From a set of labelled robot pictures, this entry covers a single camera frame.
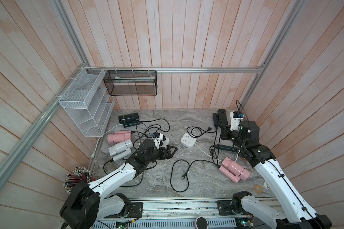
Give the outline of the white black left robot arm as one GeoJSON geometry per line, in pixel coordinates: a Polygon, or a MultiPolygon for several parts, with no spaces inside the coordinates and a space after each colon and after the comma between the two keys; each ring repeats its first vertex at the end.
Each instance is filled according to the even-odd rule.
{"type": "Polygon", "coordinates": [[[62,228],[89,229],[108,216],[130,217],[130,200],[112,192],[142,174],[150,163],[172,158],[177,150],[169,145],[157,148],[153,140],[146,139],[115,171],[89,183],[77,183],[60,210],[62,228]]]}

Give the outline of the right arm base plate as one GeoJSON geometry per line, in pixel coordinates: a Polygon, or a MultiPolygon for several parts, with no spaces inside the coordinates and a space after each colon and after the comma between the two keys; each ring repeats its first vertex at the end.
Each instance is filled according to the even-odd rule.
{"type": "Polygon", "coordinates": [[[233,194],[231,200],[218,200],[217,207],[220,216],[229,215],[249,215],[250,213],[245,211],[242,201],[256,200],[251,193],[242,191],[233,194]]]}

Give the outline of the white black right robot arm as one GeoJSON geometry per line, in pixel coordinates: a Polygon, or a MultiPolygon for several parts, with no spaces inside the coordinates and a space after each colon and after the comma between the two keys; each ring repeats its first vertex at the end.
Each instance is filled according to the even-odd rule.
{"type": "Polygon", "coordinates": [[[300,195],[281,169],[271,150],[259,143],[260,128],[254,121],[242,120],[237,130],[227,121],[219,121],[222,140],[230,140],[239,148],[239,155],[263,177],[279,201],[283,213],[262,204],[247,191],[233,195],[230,210],[237,214],[250,213],[272,229],[329,229],[326,215],[320,215],[300,195]]]}

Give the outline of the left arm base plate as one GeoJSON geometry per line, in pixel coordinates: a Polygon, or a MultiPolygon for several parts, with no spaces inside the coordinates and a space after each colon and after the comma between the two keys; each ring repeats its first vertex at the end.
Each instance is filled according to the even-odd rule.
{"type": "Polygon", "coordinates": [[[127,204],[119,214],[110,215],[108,218],[141,218],[143,214],[142,202],[131,202],[127,204]]]}

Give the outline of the pink hair dryer under arm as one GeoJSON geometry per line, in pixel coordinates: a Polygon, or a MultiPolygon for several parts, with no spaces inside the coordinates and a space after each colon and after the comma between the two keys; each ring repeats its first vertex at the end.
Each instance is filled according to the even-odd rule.
{"type": "Polygon", "coordinates": [[[234,183],[238,183],[240,180],[246,181],[251,174],[247,169],[228,157],[222,162],[219,171],[234,183]]]}

